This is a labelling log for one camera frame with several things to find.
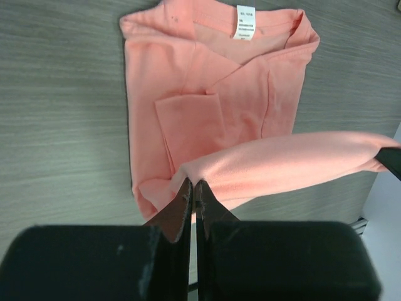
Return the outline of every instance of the dark object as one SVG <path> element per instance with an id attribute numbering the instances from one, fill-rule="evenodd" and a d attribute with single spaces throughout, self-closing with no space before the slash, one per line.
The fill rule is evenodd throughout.
<path id="1" fill-rule="evenodd" d="M 398 178 L 400 152 L 377 155 Z M 188 179 L 144 226 L 22 232 L 0 266 L 0 300 L 187 300 L 194 206 L 200 301 L 378 300 L 379 281 L 349 226 L 239 221 L 205 181 L 193 190 Z"/>

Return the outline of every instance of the pink fabric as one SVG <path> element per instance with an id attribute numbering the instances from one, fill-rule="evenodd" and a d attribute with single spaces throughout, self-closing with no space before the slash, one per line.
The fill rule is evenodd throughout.
<path id="1" fill-rule="evenodd" d="M 305 67 L 319 43 L 305 12 L 256 13 L 252 41 L 233 40 L 236 9 L 165 0 L 120 21 L 125 42 L 133 193 L 145 219 L 185 177 L 205 179 L 227 208 L 358 172 L 387 137 L 290 135 Z"/>

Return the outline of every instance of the white tag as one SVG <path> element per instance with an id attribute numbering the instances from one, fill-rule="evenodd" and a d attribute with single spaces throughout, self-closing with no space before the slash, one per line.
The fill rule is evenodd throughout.
<path id="1" fill-rule="evenodd" d="M 256 29 L 255 8 L 237 5 L 237 30 L 235 40 L 250 41 Z"/>

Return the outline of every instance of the wood grain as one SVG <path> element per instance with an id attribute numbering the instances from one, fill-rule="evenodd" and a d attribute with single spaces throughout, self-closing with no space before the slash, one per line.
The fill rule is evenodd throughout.
<path id="1" fill-rule="evenodd" d="M 32 224 L 143 223 L 130 190 L 118 19 L 156 3 L 1 1 L 0 257 Z M 256 7 L 303 8 L 321 36 L 306 72 L 295 132 L 393 136 L 401 121 L 397 1 L 260 0 Z M 352 222 L 374 177 L 359 173 L 258 198 L 234 214 Z M 196 279 L 194 256 L 190 282 Z"/>

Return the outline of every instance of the gray surface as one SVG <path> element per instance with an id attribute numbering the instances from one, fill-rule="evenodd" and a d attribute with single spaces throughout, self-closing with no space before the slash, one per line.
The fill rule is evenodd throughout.
<path id="1" fill-rule="evenodd" d="M 0 257 L 32 224 L 142 223 L 130 192 L 118 19 L 155 3 L 1 1 Z M 393 136 L 401 121 L 396 5 L 256 1 L 258 9 L 305 9 L 321 36 L 307 69 L 295 132 L 367 130 Z M 260 198 L 234 212 L 243 219 L 352 222 L 374 177 L 359 173 Z"/>

